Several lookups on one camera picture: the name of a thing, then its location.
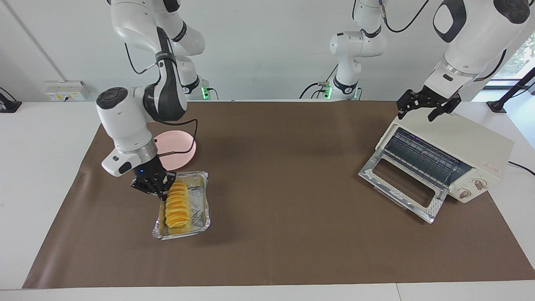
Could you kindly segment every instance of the foil tray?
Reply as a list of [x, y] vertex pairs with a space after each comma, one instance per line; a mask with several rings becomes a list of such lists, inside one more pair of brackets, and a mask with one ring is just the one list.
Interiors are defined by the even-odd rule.
[[160, 240], [200, 234], [210, 226], [210, 211], [206, 198], [208, 173], [204, 171], [181, 172], [177, 174], [175, 182], [182, 182], [188, 187], [190, 219], [181, 228], [169, 228], [165, 224], [165, 202], [161, 202], [158, 219], [152, 230], [152, 236]]

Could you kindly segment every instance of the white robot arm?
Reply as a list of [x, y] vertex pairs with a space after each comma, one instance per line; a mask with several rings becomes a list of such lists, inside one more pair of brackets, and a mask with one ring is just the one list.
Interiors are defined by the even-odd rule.
[[195, 68], [191, 61], [177, 64], [173, 48], [183, 56], [199, 54], [204, 39], [178, 16], [177, 0], [111, 0], [110, 4], [115, 33], [125, 43], [153, 53], [160, 76], [145, 88], [111, 88], [98, 96], [98, 115], [115, 145], [102, 167], [116, 177], [134, 170], [132, 187], [163, 198], [174, 175], [162, 167], [147, 122], [178, 121], [186, 113], [179, 72], [191, 80]]
[[188, 56], [204, 52], [205, 41], [202, 34], [186, 24], [178, 14], [180, 0], [154, 1], [156, 24], [171, 38], [173, 54], [176, 55], [178, 75], [187, 100], [202, 100], [209, 97], [206, 88], [209, 83], [195, 70]]
[[362, 30], [338, 33], [331, 38], [331, 53], [338, 59], [337, 73], [330, 80], [333, 99], [355, 97], [362, 70], [357, 58], [380, 56], [386, 50], [387, 40], [381, 34], [383, 19], [378, 0], [358, 0], [354, 17]]
[[433, 25], [449, 47], [423, 89], [407, 90], [398, 100], [399, 118], [421, 107], [435, 108], [429, 121], [453, 112], [461, 102], [459, 90], [477, 80], [504, 52], [529, 16], [528, 0], [444, 0]]

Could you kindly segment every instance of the electrical outlet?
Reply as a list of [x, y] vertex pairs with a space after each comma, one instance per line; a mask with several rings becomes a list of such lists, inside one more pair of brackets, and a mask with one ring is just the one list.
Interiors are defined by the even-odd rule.
[[87, 101], [89, 91], [81, 81], [45, 81], [45, 94], [50, 101]]

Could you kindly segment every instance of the pink plate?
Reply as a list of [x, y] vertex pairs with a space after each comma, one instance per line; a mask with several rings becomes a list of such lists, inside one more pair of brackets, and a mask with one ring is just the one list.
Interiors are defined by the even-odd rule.
[[[185, 152], [191, 146], [193, 137], [186, 132], [182, 131], [169, 131], [161, 133], [156, 136], [156, 146], [158, 147], [158, 154], [165, 154], [168, 152]], [[192, 150], [187, 154], [174, 154], [165, 157], [161, 157], [162, 165], [166, 170], [177, 170], [186, 164], [193, 158], [195, 151], [197, 150], [197, 143], [193, 144]]]

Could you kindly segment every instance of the white toaster oven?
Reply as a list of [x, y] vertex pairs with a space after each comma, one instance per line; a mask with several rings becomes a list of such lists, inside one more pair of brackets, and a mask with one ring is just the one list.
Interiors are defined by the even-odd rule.
[[[444, 114], [427, 120], [431, 109], [409, 112], [388, 127], [371, 159], [359, 175], [376, 189], [432, 223], [449, 194], [466, 203], [502, 178], [513, 150], [513, 141], [459, 114]], [[435, 194], [427, 207], [374, 174], [386, 160]]]

